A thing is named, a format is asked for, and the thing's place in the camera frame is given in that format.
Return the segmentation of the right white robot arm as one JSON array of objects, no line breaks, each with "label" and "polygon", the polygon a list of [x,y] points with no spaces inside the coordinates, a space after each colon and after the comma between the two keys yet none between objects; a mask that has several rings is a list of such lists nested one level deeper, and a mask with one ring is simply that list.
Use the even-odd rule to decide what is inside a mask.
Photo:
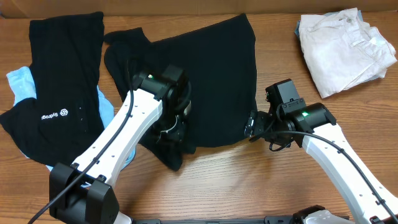
[{"label": "right white robot arm", "polygon": [[263,138],[279,150],[292,143],[301,147],[332,181],[355,223],[397,223],[397,197],[366,167],[323,104],[296,100],[269,112],[252,110],[244,132],[252,142]]}]

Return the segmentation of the black t-shirt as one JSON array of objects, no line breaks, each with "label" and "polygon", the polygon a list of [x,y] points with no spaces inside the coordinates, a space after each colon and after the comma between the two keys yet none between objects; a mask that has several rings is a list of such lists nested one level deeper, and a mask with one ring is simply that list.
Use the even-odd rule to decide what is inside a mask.
[{"label": "black t-shirt", "polygon": [[245,14],[168,39],[151,42],[141,28],[110,32],[104,62],[121,98],[128,92],[127,69],[162,73],[181,68],[192,90],[191,110],[181,142],[148,131],[141,144],[171,170],[198,147],[221,147],[244,139],[256,105],[255,35]]}]

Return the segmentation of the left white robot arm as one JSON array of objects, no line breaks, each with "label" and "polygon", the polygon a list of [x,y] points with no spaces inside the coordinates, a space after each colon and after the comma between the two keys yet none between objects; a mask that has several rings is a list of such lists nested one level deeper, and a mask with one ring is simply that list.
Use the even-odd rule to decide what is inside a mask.
[{"label": "left white robot arm", "polygon": [[129,91],[122,108],[98,139],[69,166],[50,173],[50,215],[64,223],[117,223],[133,220],[120,211],[114,186],[141,138],[181,143],[191,86],[181,68],[156,75],[128,66]]}]

